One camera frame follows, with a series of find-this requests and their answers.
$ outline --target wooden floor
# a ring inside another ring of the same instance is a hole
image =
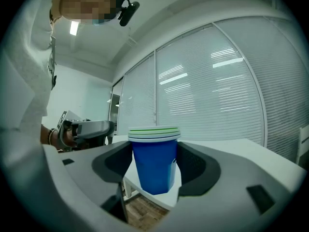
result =
[[[126,212],[129,225],[142,231],[148,231],[169,211],[138,194],[126,202]]]

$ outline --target white wall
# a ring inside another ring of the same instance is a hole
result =
[[[47,117],[42,124],[47,128],[57,126],[63,111],[71,110],[81,118],[91,120],[108,119],[111,86],[104,80],[56,65],[56,86],[51,92],[47,106]]]
[[[288,18],[283,12],[257,0],[215,0],[183,10],[146,34],[116,67],[116,83],[136,63],[168,41],[210,22],[241,16],[273,16]]]
[[[69,48],[58,45],[56,46],[56,63],[62,66],[84,72],[86,74],[98,77],[104,80],[106,85],[112,85],[114,76],[114,66],[104,66],[104,58],[97,54],[91,54],[87,51],[78,50],[72,52]]]

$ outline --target ceiling light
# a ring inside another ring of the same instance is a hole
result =
[[[190,86],[190,84],[186,83],[186,84],[176,85],[176,86],[173,86],[173,87],[165,88],[164,91],[170,91],[170,90],[173,90],[173,89],[176,89],[176,88],[187,87],[187,86]]]
[[[187,86],[183,86],[183,87],[179,87],[179,88],[174,88],[174,89],[172,89],[172,90],[169,90],[169,91],[165,91],[166,93],[170,93],[170,92],[174,92],[174,91],[176,91],[176,90],[179,90],[179,89],[183,89],[183,88],[190,88],[190,84],[189,85],[187,85]]]
[[[216,82],[220,82],[220,81],[223,81],[223,80],[227,80],[227,79],[231,79],[231,78],[236,78],[236,77],[240,77],[240,76],[243,76],[243,75],[236,75],[236,76],[232,76],[232,77],[228,77],[228,78],[219,79],[219,80],[216,80]]]
[[[230,89],[230,87],[214,90],[213,92],[217,92],[217,91],[221,91],[221,90],[226,90],[226,89]]]
[[[217,67],[220,67],[220,66],[224,66],[224,65],[228,65],[228,64],[233,64],[233,63],[237,63],[237,62],[242,62],[243,61],[243,58],[235,58],[235,59],[231,59],[231,60],[228,60],[228,61],[224,61],[224,62],[220,62],[220,63],[217,63],[217,64],[213,64],[212,67],[213,68],[217,68]]]
[[[159,75],[159,79],[161,79],[161,78],[162,78],[163,76],[165,76],[165,75],[171,74],[172,72],[179,71],[179,70],[181,70],[182,68],[183,68],[183,66],[182,66],[181,64],[180,64],[180,65],[177,65],[177,66],[175,66],[174,68],[171,68],[171,69],[169,69],[168,71],[161,73],[161,74]]]
[[[216,58],[218,56],[222,56],[222,55],[226,55],[226,54],[231,54],[231,53],[234,53],[234,52],[235,51],[232,48],[228,48],[228,49],[223,50],[223,51],[211,53],[211,58]]]
[[[172,77],[172,78],[170,78],[168,80],[165,80],[165,81],[161,82],[160,84],[162,85],[162,84],[165,84],[165,83],[169,83],[169,82],[175,81],[177,79],[183,78],[183,77],[185,77],[187,75],[188,75],[187,73],[184,73],[184,74],[181,74],[181,75],[177,75],[175,77]]]
[[[71,22],[70,34],[76,36],[78,26],[79,26],[79,22],[78,22],[78,21],[72,21],[72,22]]]

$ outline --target stacked cups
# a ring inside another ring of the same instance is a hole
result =
[[[176,170],[177,126],[129,128],[128,139],[133,153],[140,185],[150,194],[168,192],[174,184]]]

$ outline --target window blinds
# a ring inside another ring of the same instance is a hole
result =
[[[217,25],[242,50],[258,79],[266,106],[267,148],[295,161],[298,130],[309,124],[309,77],[299,55],[265,18],[230,19]]]
[[[296,22],[292,23],[283,19],[268,18],[268,20],[271,21],[292,44],[309,73],[309,44],[306,36],[302,33],[301,27]]]
[[[133,68],[124,77],[119,103],[118,135],[129,127],[155,126],[154,56]]]
[[[240,53],[209,26],[156,53],[157,124],[183,139],[248,138],[264,143],[261,101]]]

